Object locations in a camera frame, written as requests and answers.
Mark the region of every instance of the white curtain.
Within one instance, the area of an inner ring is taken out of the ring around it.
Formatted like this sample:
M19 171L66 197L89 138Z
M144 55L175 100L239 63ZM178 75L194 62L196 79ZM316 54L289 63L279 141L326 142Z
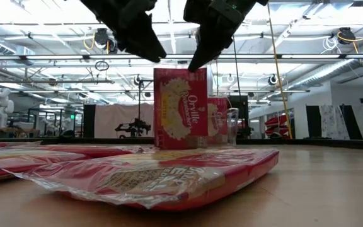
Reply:
M320 106L321 136L332 139L350 139L340 107Z
M138 118L138 105L97 105L95 113L95 138L120 138L130 137L130 132L125 129L130 127L130 123ZM154 120L154 106L142 103L141 104L141 120L145 121L151 126L151 130L146 134L144 130L144 137L153 137L153 120ZM115 129L123 124L122 131Z

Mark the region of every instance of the white robot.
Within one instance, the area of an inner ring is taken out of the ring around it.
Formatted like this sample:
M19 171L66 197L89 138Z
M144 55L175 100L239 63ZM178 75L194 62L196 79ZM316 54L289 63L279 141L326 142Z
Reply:
M0 88L0 127L6 127L8 113L13 113L14 103L8 98L10 93L10 89Z

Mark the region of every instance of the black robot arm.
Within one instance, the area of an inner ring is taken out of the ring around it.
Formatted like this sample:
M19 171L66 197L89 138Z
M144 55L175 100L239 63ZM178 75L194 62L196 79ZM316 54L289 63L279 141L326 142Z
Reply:
M188 69L196 71L228 48L233 34L257 2L265 6L268 0L187 0L184 20L200 25L197 50Z
M113 32L117 48L143 59L159 62L166 57L162 45L152 29L152 15L156 0L81 0Z

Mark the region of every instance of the red plastic package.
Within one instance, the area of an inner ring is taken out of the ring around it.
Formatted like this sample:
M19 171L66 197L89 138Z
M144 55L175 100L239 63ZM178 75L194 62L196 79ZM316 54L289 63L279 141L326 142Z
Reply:
M228 144L227 114L227 98L208 98L208 145Z
M40 145L40 146L13 146L12 149L41 149L47 151L62 151L85 154L91 158L103 158L122 154L152 153L158 149L150 146L94 146L94 145Z
M60 161L84 160L83 154L44 151L37 149L0 149L0 180L9 178L3 169L23 172L32 168Z
M36 146L40 145L42 142L0 142L0 148L13 147L13 146Z
M86 201L182 211L204 206L269 172L278 151L198 149L126 154L12 173Z
M155 146L206 147L207 99L207 69L154 69Z

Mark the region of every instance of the orville redenbacher popcorn box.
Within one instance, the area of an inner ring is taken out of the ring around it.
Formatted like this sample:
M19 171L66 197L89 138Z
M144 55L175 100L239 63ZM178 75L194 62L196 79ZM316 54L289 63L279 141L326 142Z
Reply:
M228 99L208 98L208 145L228 143Z
M154 69L154 136L161 149L206 147L207 70Z

